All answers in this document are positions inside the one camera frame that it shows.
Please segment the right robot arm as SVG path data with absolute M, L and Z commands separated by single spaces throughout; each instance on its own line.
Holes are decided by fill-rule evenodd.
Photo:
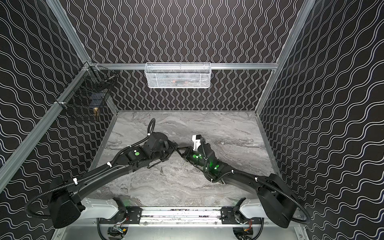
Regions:
M 179 147 L 179 155 L 200 169 L 211 183 L 232 185 L 248 193 L 257 195 L 265 216 L 281 228 L 287 228 L 298 208 L 293 202 L 297 197 L 276 174 L 258 176 L 235 169 L 216 158 L 209 144 L 204 144 L 194 151 L 193 147 Z

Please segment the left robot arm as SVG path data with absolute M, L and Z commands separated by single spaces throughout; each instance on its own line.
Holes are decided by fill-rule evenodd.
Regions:
M 133 173 L 141 168 L 148 168 L 153 161 L 164 162 L 178 148 L 176 142 L 160 132 L 153 132 L 140 145 L 124 148 L 111 162 L 98 167 L 76 180 L 55 178 L 50 188 L 61 187 L 48 194 L 48 207 L 53 226 L 64 228 L 75 222 L 86 210 L 81 201 L 98 188 L 113 180 Z

